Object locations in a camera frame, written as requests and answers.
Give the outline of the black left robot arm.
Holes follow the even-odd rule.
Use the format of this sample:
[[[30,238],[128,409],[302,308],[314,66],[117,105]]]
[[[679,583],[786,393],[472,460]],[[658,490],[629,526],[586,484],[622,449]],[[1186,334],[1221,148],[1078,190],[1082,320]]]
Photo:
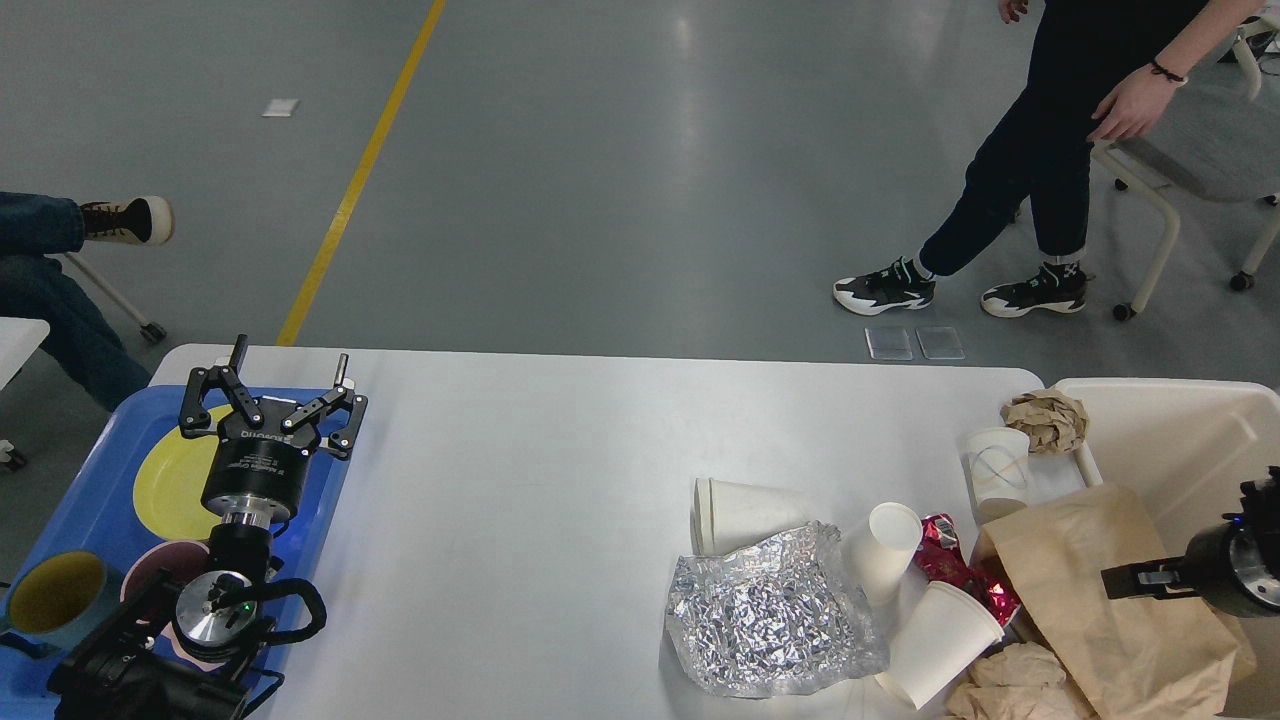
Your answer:
[[[332,387],[301,401],[252,393],[239,370],[248,341],[189,373],[177,429],[212,442],[196,478],[215,516],[193,577],[170,568],[141,575],[137,591],[95,623],[52,670],[58,719],[243,719],[284,678],[259,656],[315,637],[326,609],[305,569],[276,553],[278,536],[306,528],[312,461],[349,459],[369,400],[338,357]]]

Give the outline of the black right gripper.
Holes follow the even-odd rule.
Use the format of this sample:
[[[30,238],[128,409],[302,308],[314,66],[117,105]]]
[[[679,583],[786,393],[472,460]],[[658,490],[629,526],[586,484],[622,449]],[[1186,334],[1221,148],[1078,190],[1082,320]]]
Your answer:
[[[1253,530],[1243,521],[1211,527],[1190,538],[1181,557],[1100,571],[1110,600],[1202,597],[1235,618],[1276,618],[1279,580],[1265,564]]]

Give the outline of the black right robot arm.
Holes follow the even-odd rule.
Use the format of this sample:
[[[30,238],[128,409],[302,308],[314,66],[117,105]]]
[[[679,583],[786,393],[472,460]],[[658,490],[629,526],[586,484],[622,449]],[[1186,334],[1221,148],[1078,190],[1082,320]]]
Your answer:
[[[1279,488],[1268,478],[1240,483],[1239,512],[1190,538],[1185,553],[1100,573],[1108,600],[1199,597],[1234,618],[1279,615]]]

